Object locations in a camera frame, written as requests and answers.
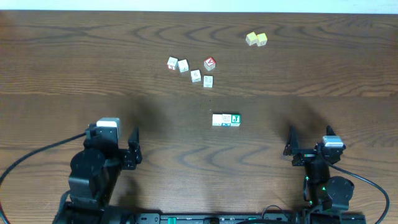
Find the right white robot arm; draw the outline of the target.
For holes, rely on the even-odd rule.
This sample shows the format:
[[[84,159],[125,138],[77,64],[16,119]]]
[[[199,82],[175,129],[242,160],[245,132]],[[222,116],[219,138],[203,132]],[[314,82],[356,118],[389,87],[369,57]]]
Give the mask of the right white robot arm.
[[[342,213],[349,209],[354,184],[341,176],[332,177],[330,167],[340,160],[345,149],[343,141],[331,126],[326,127],[326,135],[322,137],[322,141],[311,149],[299,146],[297,132],[293,126],[290,127],[283,155],[293,157],[293,166],[305,168],[303,197],[310,203],[308,208],[297,214],[298,222],[343,222]]]

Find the blue edged picture block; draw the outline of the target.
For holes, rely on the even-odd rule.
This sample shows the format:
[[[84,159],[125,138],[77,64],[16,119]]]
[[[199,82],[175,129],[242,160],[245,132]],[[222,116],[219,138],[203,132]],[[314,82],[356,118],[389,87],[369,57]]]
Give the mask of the blue edged picture block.
[[[231,126],[231,118],[232,116],[230,114],[222,114],[222,126]]]

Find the green letter J block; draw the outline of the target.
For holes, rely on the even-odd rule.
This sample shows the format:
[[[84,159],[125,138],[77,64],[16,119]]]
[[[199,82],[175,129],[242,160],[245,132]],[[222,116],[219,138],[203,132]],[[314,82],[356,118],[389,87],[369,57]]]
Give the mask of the green letter J block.
[[[241,125],[241,115],[240,114],[232,114],[231,115],[231,126],[240,126]]]

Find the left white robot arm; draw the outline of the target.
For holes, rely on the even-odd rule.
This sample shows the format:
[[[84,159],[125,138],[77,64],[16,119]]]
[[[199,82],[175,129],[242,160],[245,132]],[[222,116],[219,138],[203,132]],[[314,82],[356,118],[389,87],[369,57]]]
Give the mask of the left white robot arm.
[[[122,170],[134,170],[142,161],[139,128],[128,139],[128,149],[118,145],[118,129],[89,125],[84,150],[70,163],[70,190],[62,195],[54,223],[135,223],[133,212],[109,201]]]

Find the plain white wooden block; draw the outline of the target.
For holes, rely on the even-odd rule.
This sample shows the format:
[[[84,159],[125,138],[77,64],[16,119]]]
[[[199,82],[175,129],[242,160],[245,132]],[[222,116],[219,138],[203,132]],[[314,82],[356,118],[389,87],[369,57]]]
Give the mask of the plain white wooden block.
[[[221,126],[223,123],[223,115],[222,114],[213,114],[212,115],[212,125],[213,126]]]

